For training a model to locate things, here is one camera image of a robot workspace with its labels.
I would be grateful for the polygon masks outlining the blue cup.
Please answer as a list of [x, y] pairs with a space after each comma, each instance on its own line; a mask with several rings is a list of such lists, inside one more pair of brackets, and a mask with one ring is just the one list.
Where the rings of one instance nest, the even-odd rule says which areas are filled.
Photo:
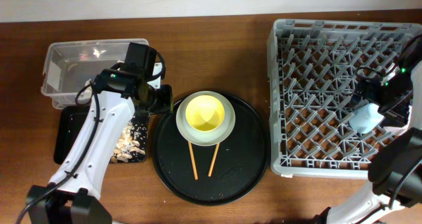
[[372, 131], [384, 119], [384, 115], [381, 115], [378, 109], [377, 104], [368, 103], [355, 110], [354, 116], [349, 120], [350, 127], [361, 134]]

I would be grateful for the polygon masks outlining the yellow bowl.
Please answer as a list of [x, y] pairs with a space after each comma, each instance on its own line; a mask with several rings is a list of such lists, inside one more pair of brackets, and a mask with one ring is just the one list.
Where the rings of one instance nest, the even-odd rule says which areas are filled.
[[214, 96], [201, 95], [193, 98], [185, 110], [185, 117], [197, 131], [210, 132], [224, 121], [225, 109], [222, 102]]

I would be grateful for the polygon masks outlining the grey plate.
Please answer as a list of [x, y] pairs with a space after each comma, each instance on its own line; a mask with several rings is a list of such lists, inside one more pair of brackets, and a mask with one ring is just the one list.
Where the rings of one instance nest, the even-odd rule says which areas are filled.
[[[210, 132], [201, 132], [195, 130], [189, 125], [185, 117], [187, 104], [193, 98], [201, 95], [214, 96], [215, 98], [219, 99], [222, 102], [226, 112], [223, 123], [217, 129]], [[213, 146], [224, 141], [231, 134], [235, 125], [235, 110], [231, 102], [229, 102], [225, 96], [219, 93], [212, 91], [196, 92], [187, 96], [179, 105], [176, 113], [176, 125], [182, 137], [191, 143], [198, 146]]]

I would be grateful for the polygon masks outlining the food scraps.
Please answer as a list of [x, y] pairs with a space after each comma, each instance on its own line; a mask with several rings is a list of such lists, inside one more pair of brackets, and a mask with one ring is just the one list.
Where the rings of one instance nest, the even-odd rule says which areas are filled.
[[146, 158], [148, 121], [133, 118], [123, 129], [110, 163], [140, 163]]

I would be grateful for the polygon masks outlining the pink cup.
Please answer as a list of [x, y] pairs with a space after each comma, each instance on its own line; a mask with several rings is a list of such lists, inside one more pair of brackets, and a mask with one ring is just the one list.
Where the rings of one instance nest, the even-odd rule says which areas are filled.
[[405, 133], [408, 130], [409, 124], [410, 124], [410, 119], [411, 119], [412, 106], [409, 105], [408, 107], [409, 107], [409, 115], [408, 115], [408, 118], [407, 118], [407, 124], [405, 126], [402, 126], [402, 127], [398, 127], [398, 126], [385, 126], [384, 127], [384, 130], [386, 132], [392, 132], [396, 136], [400, 136], [400, 135], [402, 135], [403, 133]]

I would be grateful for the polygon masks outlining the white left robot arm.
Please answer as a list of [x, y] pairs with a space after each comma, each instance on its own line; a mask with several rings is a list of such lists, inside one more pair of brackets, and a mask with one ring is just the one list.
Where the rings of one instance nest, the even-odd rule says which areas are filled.
[[47, 186], [31, 187], [16, 221], [32, 223], [113, 223], [100, 203], [102, 184], [115, 145], [135, 116], [173, 109], [171, 86], [160, 84], [165, 69], [114, 66], [89, 83], [92, 102], [64, 162]]

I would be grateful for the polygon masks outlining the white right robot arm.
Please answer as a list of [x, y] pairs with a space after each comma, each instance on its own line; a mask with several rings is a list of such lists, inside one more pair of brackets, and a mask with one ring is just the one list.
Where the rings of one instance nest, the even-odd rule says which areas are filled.
[[362, 78], [354, 100], [366, 99], [376, 111], [357, 110], [353, 128], [367, 128], [376, 113], [385, 116], [412, 99], [409, 118], [399, 119], [408, 129], [374, 156], [364, 187], [343, 204], [326, 208], [312, 223], [376, 223], [381, 217], [421, 203], [421, 36], [410, 39], [395, 64], [390, 79]]

